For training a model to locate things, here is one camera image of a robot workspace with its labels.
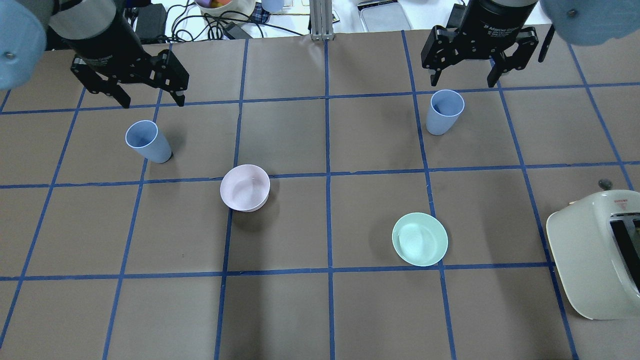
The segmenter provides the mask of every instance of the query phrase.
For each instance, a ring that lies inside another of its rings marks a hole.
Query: light green plate
[[[444,226],[425,213],[410,213],[394,226],[391,241],[398,255],[415,266],[429,266],[440,261],[447,252],[449,237]]]

